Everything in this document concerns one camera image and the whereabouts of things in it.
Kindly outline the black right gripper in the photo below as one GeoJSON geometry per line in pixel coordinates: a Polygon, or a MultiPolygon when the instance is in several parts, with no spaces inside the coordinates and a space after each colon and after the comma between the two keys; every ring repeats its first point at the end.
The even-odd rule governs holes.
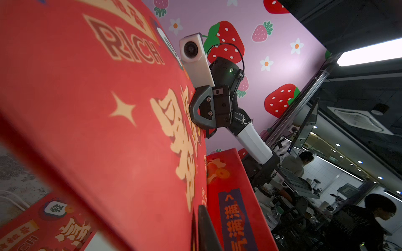
{"type": "Polygon", "coordinates": [[[232,123],[230,88],[228,85],[202,86],[189,105],[191,121],[205,131],[210,139],[217,128],[228,127],[232,123]]]}

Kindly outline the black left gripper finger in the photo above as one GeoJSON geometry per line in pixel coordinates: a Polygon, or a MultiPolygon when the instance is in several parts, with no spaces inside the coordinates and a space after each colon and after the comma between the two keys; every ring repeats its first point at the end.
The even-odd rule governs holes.
{"type": "Polygon", "coordinates": [[[204,205],[198,207],[198,249],[199,251],[223,251],[217,233],[204,205]]]}

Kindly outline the red paper bag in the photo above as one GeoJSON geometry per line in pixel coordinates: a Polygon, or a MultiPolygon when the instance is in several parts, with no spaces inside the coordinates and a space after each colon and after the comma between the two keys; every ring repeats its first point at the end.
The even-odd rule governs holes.
{"type": "Polygon", "coordinates": [[[1,228],[1,250],[83,251],[96,232],[84,211],[50,193],[1,228]]]}
{"type": "Polygon", "coordinates": [[[1,1],[1,142],[118,250],[198,249],[194,92],[142,1],[1,1]]]}

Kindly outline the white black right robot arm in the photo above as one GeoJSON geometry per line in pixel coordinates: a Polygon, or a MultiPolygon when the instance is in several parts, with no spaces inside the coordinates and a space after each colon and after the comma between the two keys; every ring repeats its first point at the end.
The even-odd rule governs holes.
{"type": "Polygon", "coordinates": [[[252,119],[238,106],[237,90],[244,80],[244,71],[221,57],[212,64],[200,59],[184,66],[196,89],[188,106],[191,121],[205,130],[208,139],[218,128],[230,131],[248,153],[244,164],[253,172],[249,175],[252,187],[268,184],[273,171],[280,166],[280,159],[259,136],[252,119]]]}

